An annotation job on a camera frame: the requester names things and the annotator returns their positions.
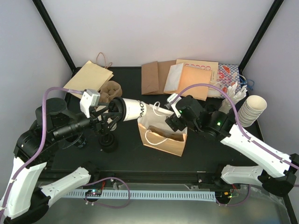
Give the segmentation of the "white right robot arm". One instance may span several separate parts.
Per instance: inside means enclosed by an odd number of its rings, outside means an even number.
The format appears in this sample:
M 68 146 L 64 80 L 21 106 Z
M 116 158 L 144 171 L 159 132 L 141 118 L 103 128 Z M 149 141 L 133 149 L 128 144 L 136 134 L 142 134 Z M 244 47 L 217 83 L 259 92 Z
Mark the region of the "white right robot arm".
M 295 186 L 298 154 L 288 155 L 275 150 L 238 126 L 234 116 L 211 111 L 190 95 L 181 98 L 172 94 L 166 100 L 166 107 L 174 111 L 165 120 L 173 131 L 189 128 L 206 139 L 235 149 L 256 163 L 255 166 L 220 165 L 212 177 L 214 186 L 255 185 L 276 196 L 287 195 Z

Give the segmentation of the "single pulp cup carrier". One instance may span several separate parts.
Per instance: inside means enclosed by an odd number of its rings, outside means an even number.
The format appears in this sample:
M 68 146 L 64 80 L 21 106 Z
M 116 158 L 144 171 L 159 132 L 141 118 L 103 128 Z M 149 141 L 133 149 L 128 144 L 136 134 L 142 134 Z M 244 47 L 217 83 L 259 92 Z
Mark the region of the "single pulp cup carrier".
M 170 130 L 165 130 L 165 129 L 161 129 L 161 128 L 157 128 L 154 126 L 150 126 L 149 128 L 149 132 L 158 134 L 159 136 L 162 136 L 164 138 L 168 138 L 168 139 L 172 139 L 172 140 L 176 140 L 176 141 L 184 141 L 184 137 L 183 135 L 186 134 L 186 132 L 174 132 L 172 129 Z

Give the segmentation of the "single white paper cup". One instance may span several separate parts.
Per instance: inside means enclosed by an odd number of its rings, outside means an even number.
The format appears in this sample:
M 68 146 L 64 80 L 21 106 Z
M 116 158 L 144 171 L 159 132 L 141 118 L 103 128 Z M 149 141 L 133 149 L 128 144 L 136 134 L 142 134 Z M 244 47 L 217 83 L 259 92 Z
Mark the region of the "single white paper cup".
M 150 105 L 140 100 L 123 98 L 122 101 L 124 112 L 121 121 L 140 119 L 150 110 Z

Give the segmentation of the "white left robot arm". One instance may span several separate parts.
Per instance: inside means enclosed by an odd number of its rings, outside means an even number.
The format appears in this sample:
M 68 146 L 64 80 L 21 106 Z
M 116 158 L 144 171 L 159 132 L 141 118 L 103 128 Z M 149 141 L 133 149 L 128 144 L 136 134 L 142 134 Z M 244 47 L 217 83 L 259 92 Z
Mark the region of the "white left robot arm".
M 10 182 L 1 200 L 1 215 L 6 224 L 32 224 L 40 220 L 62 196 L 81 186 L 96 186 L 100 170 L 90 161 L 61 179 L 41 187 L 37 182 L 51 157 L 60 149 L 60 142 L 80 137 L 84 130 L 92 129 L 100 135 L 102 147 L 107 151 L 117 148 L 111 134 L 111 124 L 124 121 L 127 104 L 117 97 L 99 111 L 72 113 L 61 98 L 50 98 L 36 109 L 36 120 L 17 140 Z

